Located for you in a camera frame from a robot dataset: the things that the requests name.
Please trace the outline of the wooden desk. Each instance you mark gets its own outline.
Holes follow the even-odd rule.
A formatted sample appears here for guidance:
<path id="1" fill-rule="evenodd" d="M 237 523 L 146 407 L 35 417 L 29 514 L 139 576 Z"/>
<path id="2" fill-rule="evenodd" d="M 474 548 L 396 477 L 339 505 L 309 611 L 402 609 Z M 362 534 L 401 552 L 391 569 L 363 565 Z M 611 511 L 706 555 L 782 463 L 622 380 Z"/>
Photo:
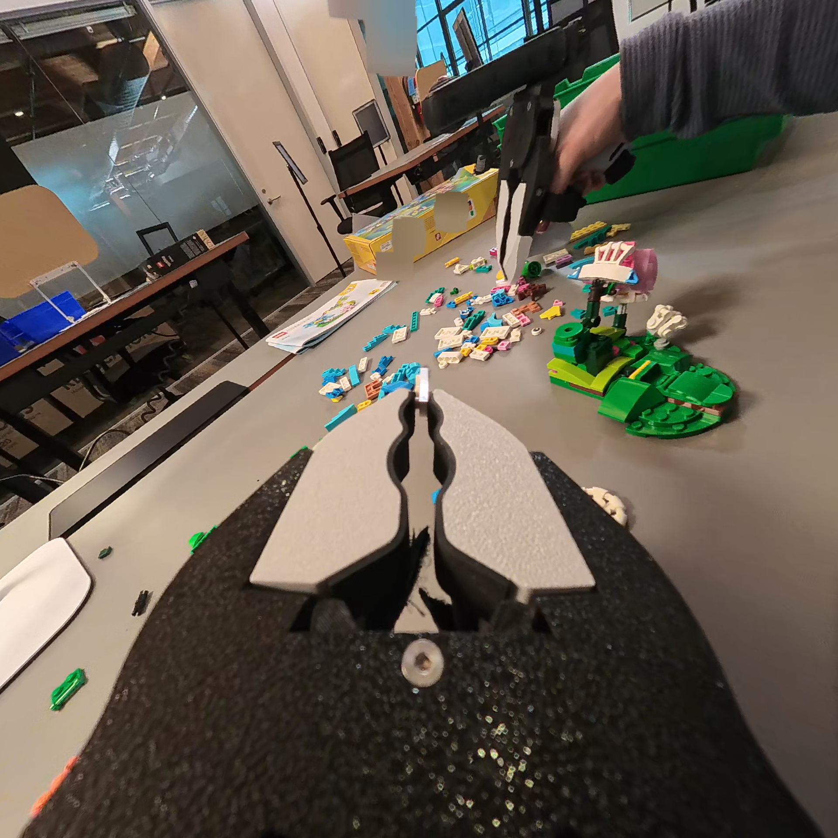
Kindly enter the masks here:
<path id="1" fill-rule="evenodd" d="M 3 364 L 2 421 L 51 457 L 78 469 L 81 456 L 57 437 L 25 421 L 20 415 L 24 408 L 70 381 L 83 379 L 85 373 L 125 349 L 131 341 L 151 333 L 161 323 L 172 323 L 190 302 L 206 302 L 216 292 L 227 292 L 255 334 L 266 337 L 267 325 L 236 287 L 230 266 L 224 260 L 227 253 L 248 240 L 247 230 L 238 232 L 162 278 L 132 289 Z"/>
<path id="2" fill-rule="evenodd" d="M 457 162 L 476 162 L 480 155 L 490 158 L 493 153 L 491 147 L 496 143 L 492 140 L 495 135 L 494 123 L 506 110 L 506 107 L 500 105 L 480 117 L 467 120 L 452 133 L 429 139 L 362 182 L 339 192 L 337 197 L 348 200 L 373 189 L 387 189 L 402 177 L 416 186 L 429 181 L 433 175 L 442 173 L 447 166 Z"/>

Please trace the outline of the black tripod stand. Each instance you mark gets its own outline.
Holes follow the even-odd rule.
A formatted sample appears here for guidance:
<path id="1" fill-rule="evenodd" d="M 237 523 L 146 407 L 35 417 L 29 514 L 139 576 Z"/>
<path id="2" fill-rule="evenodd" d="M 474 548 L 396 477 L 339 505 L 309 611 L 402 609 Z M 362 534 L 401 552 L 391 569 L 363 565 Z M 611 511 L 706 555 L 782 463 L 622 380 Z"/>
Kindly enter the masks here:
<path id="1" fill-rule="evenodd" d="M 338 255 L 337 255 L 337 253 L 336 253 L 335 249 L 333 248 L 333 246 L 332 246 L 332 244 L 331 244 L 331 242 L 330 242 L 329 236 L 327 235 L 327 233 L 326 233 L 326 232 L 325 232 L 325 230 L 323 229 L 323 227 L 322 227 L 322 225 L 321 225 L 321 223 L 320 223 L 320 221 L 319 221 L 318 216 L 316 215 L 315 211 L 313 210 L 313 207 L 312 207 L 312 205 L 311 205 L 311 204 L 310 204 L 310 202 L 309 202 L 309 198 L 308 198 L 308 197 L 307 197 L 307 195 L 305 194 L 305 191 L 304 191 L 303 186 L 304 186 L 306 183 L 308 183 L 308 179 L 307 179 L 307 178 L 305 177 L 305 175 L 302 173 L 302 171 L 300 170 L 300 168 L 299 168 L 298 164 L 297 164 L 296 162 L 294 162 L 294 160 L 292 159 L 291 155 L 290 155 L 290 154 L 289 154 L 289 152 L 285 149 L 285 147 L 282 145 L 282 143 L 281 143 L 281 142 L 279 142 L 279 141 L 274 141 L 274 142 L 272 143 L 272 145 L 273 145 L 273 147 L 275 147 L 275 149 L 278 151 L 278 153 L 279 153 L 279 154 L 280 154 L 280 156 L 282 157 L 283 161 L 285 162 L 286 167 L 287 167 L 287 170 L 288 170 L 288 173 L 289 173 L 289 174 L 290 174 L 290 176 L 292 177 L 293 183 L 295 183 L 295 185 L 296 185 L 296 187 L 297 187 L 297 189 L 298 189 L 298 192 L 299 192 L 299 194 L 300 194 L 300 196 L 301 196 L 301 198 L 302 198 L 302 201 L 303 201 L 303 203 L 305 204 L 305 206 L 306 206 L 306 208 L 307 208 L 307 210 L 308 210 L 308 212 L 309 212 L 309 215 L 311 216 L 311 218 L 312 218 L 312 220 L 313 220 L 313 223 L 314 223 L 314 225 L 315 225 L 315 227 L 316 227 L 316 229 L 317 229 L 318 233 L 320 234 L 321 238 L 323 239 L 323 242 L 324 242 L 324 243 L 325 243 L 325 245 L 327 246 L 327 249 L 328 249 L 328 251 L 329 251 L 329 253 L 330 253 L 331 257 L 333 258 L 333 260 L 334 260 L 334 262 L 335 262 L 335 264 L 336 264 L 337 270 L 339 271 L 339 273 L 340 273 L 340 275 L 341 275 L 341 277 L 342 277 L 342 278 L 346 278 L 347 273 L 346 273 L 346 270 L 345 270 L 345 269 L 344 269 L 344 267 L 343 267 L 343 263 L 342 263 L 342 261 L 341 261 L 340 257 L 338 257 Z"/>

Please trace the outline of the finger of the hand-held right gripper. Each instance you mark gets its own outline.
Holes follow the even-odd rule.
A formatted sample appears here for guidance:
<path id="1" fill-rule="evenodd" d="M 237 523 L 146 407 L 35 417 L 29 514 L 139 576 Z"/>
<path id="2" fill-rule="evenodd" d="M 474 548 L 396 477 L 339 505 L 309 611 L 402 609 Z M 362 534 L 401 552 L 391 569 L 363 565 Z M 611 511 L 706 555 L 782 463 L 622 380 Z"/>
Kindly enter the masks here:
<path id="1" fill-rule="evenodd" d="M 504 274 L 514 274 L 518 252 L 518 209 L 516 193 L 518 185 L 510 185 L 508 180 L 498 182 L 498 201 L 496 214 L 496 247 L 498 264 Z"/>
<path id="2" fill-rule="evenodd" d="M 508 197 L 505 215 L 505 279 L 509 282 L 520 276 L 529 259 L 533 239 L 542 225 L 543 208 L 527 204 L 527 186 L 519 183 Z"/>

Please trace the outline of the black office chair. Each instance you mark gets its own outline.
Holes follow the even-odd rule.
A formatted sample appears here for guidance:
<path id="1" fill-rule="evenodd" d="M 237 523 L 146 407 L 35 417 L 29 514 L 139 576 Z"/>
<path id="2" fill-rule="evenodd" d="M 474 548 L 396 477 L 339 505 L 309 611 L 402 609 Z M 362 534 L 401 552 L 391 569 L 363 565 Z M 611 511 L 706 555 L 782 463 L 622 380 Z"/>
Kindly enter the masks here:
<path id="1" fill-rule="evenodd" d="M 367 180 L 379 170 L 379 162 L 368 131 L 356 139 L 328 152 L 340 191 Z M 390 183 L 379 183 L 346 198 L 350 215 L 344 217 L 337 204 L 337 196 L 331 195 L 321 201 L 329 204 L 339 217 L 337 231 L 341 236 L 353 232 L 353 215 L 370 215 L 382 218 L 397 208 L 397 202 Z"/>

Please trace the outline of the orange and white brick cluster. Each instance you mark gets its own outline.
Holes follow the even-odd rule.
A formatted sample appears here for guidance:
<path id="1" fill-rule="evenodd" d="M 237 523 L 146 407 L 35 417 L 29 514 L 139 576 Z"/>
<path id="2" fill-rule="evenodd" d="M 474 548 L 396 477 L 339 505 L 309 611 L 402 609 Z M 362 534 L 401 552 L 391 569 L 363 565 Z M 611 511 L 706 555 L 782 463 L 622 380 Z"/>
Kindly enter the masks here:
<path id="1" fill-rule="evenodd" d="M 76 766 L 77 762 L 77 756 L 70 758 L 65 764 L 62 771 L 52 779 L 50 785 L 47 788 L 47 791 L 43 792 L 32 805 L 30 810 L 31 819 L 36 818 L 40 814 L 40 812 L 44 809 L 44 807 L 47 805 L 50 799 L 55 795 L 60 785 L 68 778 L 71 771 Z"/>

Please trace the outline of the person's right forearm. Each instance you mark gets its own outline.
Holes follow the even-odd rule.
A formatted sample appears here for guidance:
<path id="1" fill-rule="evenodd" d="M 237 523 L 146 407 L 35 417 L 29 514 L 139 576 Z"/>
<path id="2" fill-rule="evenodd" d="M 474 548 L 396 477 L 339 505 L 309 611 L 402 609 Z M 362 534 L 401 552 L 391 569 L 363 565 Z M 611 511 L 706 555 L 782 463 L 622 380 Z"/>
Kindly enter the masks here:
<path id="1" fill-rule="evenodd" d="M 837 2 L 730 1 L 666 14 L 620 49 L 623 133 L 692 139 L 741 117 L 837 110 Z"/>

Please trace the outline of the black electronic device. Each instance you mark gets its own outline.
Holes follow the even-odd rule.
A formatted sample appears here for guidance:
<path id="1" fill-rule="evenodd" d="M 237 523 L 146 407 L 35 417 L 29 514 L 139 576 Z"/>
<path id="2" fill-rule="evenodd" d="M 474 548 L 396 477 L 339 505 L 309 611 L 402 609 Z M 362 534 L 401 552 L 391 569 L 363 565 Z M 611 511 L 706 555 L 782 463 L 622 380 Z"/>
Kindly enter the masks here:
<path id="1" fill-rule="evenodd" d="M 178 240 L 153 254 L 141 269 L 148 282 L 154 282 L 194 259 L 215 249 L 215 243 L 204 230 Z"/>

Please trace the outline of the pile of lego bricks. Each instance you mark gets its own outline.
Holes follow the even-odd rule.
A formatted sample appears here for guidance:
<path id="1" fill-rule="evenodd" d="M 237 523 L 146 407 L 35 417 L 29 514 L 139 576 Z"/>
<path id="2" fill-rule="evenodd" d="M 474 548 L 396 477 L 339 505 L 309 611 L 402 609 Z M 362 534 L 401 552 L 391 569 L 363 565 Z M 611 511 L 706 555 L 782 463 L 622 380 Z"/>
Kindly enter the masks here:
<path id="1" fill-rule="evenodd" d="M 539 309 L 536 299 L 546 292 L 537 283 L 545 267 L 564 267 L 572 262 L 572 250 L 581 247 L 587 256 L 594 247 L 619 232 L 630 229 L 630 224 L 610 225 L 597 221 L 571 234 L 565 248 L 547 253 L 543 257 L 526 260 L 515 281 L 508 281 L 502 272 L 498 274 L 496 288 L 489 295 L 475 296 L 470 292 L 456 292 L 449 300 L 444 299 L 444 288 L 435 289 L 428 305 L 412 313 L 409 324 L 390 324 L 376 334 L 363 347 L 368 354 L 380 343 L 399 343 L 410 333 L 418 330 L 420 319 L 442 310 L 462 309 L 453 327 L 445 327 L 436 337 L 441 343 L 440 352 L 453 353 L 457 360 L 469 354 L 463 349 L 466 344 L 481 344 L 485 355 L 493 351 L 506 350 L 519 339 L 519 332 L 529 323 L 527 312 Z"/>

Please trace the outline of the blue storage bin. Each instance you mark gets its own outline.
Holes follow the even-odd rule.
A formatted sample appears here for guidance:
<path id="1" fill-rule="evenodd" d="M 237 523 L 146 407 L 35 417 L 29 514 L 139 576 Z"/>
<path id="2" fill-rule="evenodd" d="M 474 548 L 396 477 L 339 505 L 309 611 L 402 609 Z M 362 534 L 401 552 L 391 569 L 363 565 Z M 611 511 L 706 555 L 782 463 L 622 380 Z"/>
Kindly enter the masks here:
<path id="1" fill-rule="evenodd" d="M 1 365 L 69 328 L 86 314 L 79 301 L 64 291 L 1 324 Z"/>

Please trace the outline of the brown cardboard sheet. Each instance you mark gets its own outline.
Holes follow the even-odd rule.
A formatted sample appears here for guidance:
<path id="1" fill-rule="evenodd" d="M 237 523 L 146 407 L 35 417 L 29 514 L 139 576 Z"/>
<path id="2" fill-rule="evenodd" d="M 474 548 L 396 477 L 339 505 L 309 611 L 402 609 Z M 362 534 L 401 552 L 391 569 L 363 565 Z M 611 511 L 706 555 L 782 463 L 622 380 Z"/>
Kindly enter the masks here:
<path id="1" fill-rule="evenodd" d="M 31 281 L 69 263 L 99 256 L 96 240 L 62 200 L 40 185 L 1 195 L 1 297 L 32 290 Z"/>

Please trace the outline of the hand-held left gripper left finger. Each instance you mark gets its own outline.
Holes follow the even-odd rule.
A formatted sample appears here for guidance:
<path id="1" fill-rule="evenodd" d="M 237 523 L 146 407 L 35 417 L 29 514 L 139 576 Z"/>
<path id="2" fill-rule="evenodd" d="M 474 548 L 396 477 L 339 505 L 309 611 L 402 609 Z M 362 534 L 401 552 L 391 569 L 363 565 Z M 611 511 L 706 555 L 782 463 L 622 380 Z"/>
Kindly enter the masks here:
<path id="1" fill-rule="evenodd" d="M 414 394 L 396 391 L 313 449 L 254 566 L 257 587 L 302 594 L 357 585 L 404 596 L 417 574 L 403 479 Z"/>

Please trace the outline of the white lego flower piece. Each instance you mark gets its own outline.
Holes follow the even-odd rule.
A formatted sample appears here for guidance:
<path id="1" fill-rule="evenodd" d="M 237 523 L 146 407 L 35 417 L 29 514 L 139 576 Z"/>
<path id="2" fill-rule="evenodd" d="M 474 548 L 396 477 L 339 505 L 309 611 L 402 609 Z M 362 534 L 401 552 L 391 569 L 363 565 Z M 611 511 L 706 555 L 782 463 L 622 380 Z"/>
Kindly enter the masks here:
<path id="1" fill-rule="evenodd" d="M 629 527 L 629 510 L 621 497 L 598 486 L 583 487 L 583 490 L 613 520 L 623 527 Z"/>

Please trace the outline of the green plastic bin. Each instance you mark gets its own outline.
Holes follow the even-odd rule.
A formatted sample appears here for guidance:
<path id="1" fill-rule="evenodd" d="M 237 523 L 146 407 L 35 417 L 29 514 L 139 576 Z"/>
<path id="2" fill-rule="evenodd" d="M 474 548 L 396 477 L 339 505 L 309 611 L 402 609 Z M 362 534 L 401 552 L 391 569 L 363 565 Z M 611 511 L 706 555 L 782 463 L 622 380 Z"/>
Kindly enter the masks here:
<path id="1" fill-rule="evenodd" d="M 581 80 L 559 79 L 554 98 L 562 110 L 618 61 L 618 55 L 612 55 L 585 68 Z M 496 58 L 484 67 L 499 74 L 497 86 L 506 88 L 493 96 L 494 99 L 522 86 L 513 85 L 511 77 L 506 78 L 509 71 L 518 69 L 518 65 L 526 75 L 527 60 L 521 64 L 512 53 Z M 670 131 L 640 137 L 631 149 L 634 155 L 632 169 L 615 183 L 606 183 L 593 191 L 586 201 L 597 204 L 748 172 L 757 165 L 769 145 L 781 136 L 791 119 L 789 115 L 772 114 L 727 120 L 693 139 L 678 139 Z"/>

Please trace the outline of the person's right hand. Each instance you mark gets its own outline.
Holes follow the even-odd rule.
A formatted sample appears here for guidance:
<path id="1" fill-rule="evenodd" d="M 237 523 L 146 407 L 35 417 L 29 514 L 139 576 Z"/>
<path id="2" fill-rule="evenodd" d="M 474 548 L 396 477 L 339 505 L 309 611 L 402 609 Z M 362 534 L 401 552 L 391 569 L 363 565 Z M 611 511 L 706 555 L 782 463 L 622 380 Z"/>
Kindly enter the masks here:
<path id="1" fill-rule="evenodd" d="M 621 67 L 616 64 L 561 111 L 553 194 L 574 186 L 581 194 L 601 189 L 604 173 L 588 162 L 624 142 Z"/>

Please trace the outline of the green lego leaf piece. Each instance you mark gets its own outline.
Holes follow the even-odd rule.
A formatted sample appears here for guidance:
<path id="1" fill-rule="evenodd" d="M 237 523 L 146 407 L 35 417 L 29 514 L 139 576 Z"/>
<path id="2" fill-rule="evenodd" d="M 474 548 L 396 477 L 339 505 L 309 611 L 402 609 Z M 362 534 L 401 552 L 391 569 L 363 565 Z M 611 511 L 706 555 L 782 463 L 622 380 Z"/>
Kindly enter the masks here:
<path id="1" fill-rule="evenodd" d="M 61 711 L 66 704 L 82 689 L 88 682 L 86 670 L 78 667 L 72 670 L 62 682 L 56 686 L 49 696 L 50 711 Z"/>

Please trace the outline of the clear acrylic stand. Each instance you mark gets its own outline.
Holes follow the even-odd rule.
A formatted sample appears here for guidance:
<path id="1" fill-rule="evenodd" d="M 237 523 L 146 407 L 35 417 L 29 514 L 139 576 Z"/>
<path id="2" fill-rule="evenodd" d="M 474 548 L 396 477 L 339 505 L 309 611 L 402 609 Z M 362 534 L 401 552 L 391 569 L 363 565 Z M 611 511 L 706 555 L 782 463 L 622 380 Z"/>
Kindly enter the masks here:
<path id="1" fill-rule="evenodd" d="M 27 284 L 45 300 L 67 291 L 85 311 L 114 302 L 105 288 L 78 261 L 69 261 L 28 280 Z"/>

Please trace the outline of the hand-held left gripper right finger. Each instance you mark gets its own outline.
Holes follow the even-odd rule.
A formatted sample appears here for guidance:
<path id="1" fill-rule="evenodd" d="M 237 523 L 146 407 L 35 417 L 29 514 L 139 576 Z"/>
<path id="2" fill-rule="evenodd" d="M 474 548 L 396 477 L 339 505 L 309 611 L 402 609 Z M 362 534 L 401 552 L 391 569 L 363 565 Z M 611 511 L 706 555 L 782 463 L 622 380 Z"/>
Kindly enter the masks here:
<path id="1" fill-rule="evenodd" d="M 453 599 L 530 600 L 587 592 L 595 580 L 522 442 L 436 389 L 427 407 L 437 577 Z"/>

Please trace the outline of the lego instruction booklet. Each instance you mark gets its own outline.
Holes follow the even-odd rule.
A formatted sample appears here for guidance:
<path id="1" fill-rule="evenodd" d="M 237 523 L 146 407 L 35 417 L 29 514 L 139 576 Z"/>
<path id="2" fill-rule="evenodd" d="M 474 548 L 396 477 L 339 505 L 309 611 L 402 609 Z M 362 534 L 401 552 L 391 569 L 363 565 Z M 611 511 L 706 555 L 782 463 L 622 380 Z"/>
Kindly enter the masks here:
<path id="1" fill-rule="evenodd" d="M 269 333 L 264 342 L 289 354 L 309 350 L 326 340 L 395 285 L 393 281 L 374 279 L 350 282 L 337 296 L 317 310 Z"/>

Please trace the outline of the computer monitor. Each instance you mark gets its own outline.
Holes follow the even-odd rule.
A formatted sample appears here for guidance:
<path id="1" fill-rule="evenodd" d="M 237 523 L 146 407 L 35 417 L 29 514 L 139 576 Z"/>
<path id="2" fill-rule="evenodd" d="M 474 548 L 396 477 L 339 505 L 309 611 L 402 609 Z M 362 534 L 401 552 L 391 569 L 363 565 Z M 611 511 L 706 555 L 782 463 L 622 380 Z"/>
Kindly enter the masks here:
<path id="1" fill-rule="evenodd" d="M 369 136 L 373 148 L 379 148 L 391 141 L 392 136 L 385 124 L 381 109 L 376 99 L 364 103 L 352 111 L 353 119 L 361 134 Z"/>

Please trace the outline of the yellow lego box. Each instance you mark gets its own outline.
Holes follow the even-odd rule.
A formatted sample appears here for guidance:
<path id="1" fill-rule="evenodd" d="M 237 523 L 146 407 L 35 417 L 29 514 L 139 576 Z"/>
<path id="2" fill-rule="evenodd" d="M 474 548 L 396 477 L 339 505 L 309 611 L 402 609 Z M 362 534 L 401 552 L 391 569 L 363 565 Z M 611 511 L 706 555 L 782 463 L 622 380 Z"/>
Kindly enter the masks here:
<path id="1" fill-rule="evenodd" d="M 356 267 L 375 274 L 380 255 L 394 251 L 388 263 L 414 261 L 483 224 L 496 215 L 498 170 L 475 173 L 475 166 L 425 194 L 343 237 Z"/>

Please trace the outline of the green lego garden model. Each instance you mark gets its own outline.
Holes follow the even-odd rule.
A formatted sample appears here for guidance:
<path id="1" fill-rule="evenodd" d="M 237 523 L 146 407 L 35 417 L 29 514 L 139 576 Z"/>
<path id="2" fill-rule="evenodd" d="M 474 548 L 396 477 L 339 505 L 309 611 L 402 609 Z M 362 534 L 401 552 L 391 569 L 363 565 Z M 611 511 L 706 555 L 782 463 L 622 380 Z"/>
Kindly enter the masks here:
<path id="1" fill-rule="evenodd" d="M 571 265 L 586 307 L 556 328 L 550 382 L 598 400 L 598 413 L 634 436 L 681 439 L 722 424 L 737 396 L 723 372 L 675 342 L 686 316 L 659 304 L 642 333 L 630 334 L 628 309 L 646 302 L 658 274 L 653 249 L 607 238 Z"/>

